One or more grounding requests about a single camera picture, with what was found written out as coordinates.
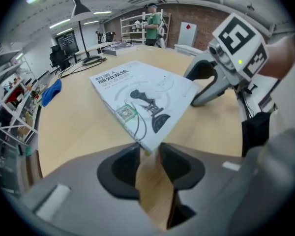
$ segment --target blue cloth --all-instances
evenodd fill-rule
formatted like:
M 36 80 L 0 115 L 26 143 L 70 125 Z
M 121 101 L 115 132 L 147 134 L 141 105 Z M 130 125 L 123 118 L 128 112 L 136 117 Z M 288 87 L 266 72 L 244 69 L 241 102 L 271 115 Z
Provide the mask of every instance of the blue cloth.
M 55 83 L 46 89 L 41 95 L 41 105 L 46 107 L 49 102 L 61 91 L 61 80 L 57 79 Z

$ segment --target book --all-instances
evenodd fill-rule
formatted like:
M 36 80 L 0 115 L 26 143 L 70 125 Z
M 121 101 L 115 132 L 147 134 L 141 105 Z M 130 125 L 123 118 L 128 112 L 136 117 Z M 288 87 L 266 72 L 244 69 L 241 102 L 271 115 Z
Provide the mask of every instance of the book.
M 90 77 L 95 90 L 134 140 L 153 153 L 198 91 L 193 81 L 132 61 Z
M 136 50 L 136 47 L 130 43 L 117 43 L 110 46 L 107 46 L 102 49 L 103 53 L 119 56 L 125 53 L 133 52 Z

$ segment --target desk lamp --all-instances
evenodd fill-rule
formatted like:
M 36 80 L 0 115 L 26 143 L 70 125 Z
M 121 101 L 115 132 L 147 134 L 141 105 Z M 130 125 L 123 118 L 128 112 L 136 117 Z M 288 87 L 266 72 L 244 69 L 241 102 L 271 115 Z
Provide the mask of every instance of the desk lamp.
M 82 60 L 82 65 L 90 65 L 90 64 L 95 63 L 98 60 L 98 56 L 90 56 L 89 52 L 87 51 L 87 49 L 85 47 L 85 42 L 84 42 L 82 29 L 81 29 L 81 20 L 84 20 L 84 19 L 94 16 L 94 12 L 92 12 L 89 8 L 87 8 L 85 5 L 83 5 L 80 0 L 73 0 L 73 2 L 74 2 L 74 8 L 73 8 L 72 15 L 71 15 L 71 21 L 73 21 L 73 22 L 78 21 L 79 22 L 79 28 L 80 28 L 80 33 L 81 33 L 81 37 L 82 37 L 82 42 L 83 42 L 85 52 L 87 54 L 87 57 Z

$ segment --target man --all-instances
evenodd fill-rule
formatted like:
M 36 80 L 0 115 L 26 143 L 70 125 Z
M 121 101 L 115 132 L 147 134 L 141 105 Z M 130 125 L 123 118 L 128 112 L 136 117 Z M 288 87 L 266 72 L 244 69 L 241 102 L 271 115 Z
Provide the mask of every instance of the man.
M 157 28 L 161 24 L 161 16 L 156 13 L 157 6 L 154 3 L 147 5 L 147 10 L 152 15 L 147 20 L 147 26 L 144 28 L 147 30 L 146 45 L 154 46 L 157 41 Z
M 269 59 L 259 71 L 259 74 L 280 80 L 284 79 L 295 63 L 295 34 L 284 37 L 266 47 Z M 260 112 L 251 119 L 244 121 L 242 123 L 242 156 L 246 156 L 250 148 L 262 146 L 269 137 L 273 137 L 290 128 L 286 124 L 287 121 L 283 120 L 280 109 L 271 114 Z

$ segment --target desk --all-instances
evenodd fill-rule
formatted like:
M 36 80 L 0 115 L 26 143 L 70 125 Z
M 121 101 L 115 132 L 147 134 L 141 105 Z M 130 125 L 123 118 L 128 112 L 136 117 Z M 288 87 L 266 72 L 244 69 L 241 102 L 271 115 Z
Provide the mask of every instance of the desk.
M 110 46 L 110 45 L 113 45 L 113 44 L 116 44 L 116 43 L 117 42 L 105 42 L 105 43 L 93 45 L 91 47 L 88 47 L 87 51 L 88 52 L 94 51 L 94 50 L 101 49 L 101 48 L 104 48 L 106 46 Z M 77 56 L 77 55 L 81 55 L 81 54 L 84 54 L 84 53 L 85 53 L 85 50 L 81 50 L 81 51 L 78 51 L 77 53 L 75 53 L 74 55 Z
M 192 60 L 192 57 L 161 48 L 140 45 L 137 49 L 121 56 L 105 55 L 104 63 L 62 79 L 61 92 L 40 115 L 38 148 L 43 176 L 70 159 L 133 142 L 98 96 L 90 76 L 132 60 L 183 75 Z M 208 80 L 200 82 L 203 86 L 207 83 Z M 203 107 L 189 106 L 164 141 L 241 156 L 241 122 L 234 91 L 227 90 Z M 165 229 L 173 186 L 157 153 L 150 157 L 142 155 L 136 188 L 140 191 L 142 208 L 157 226 Z

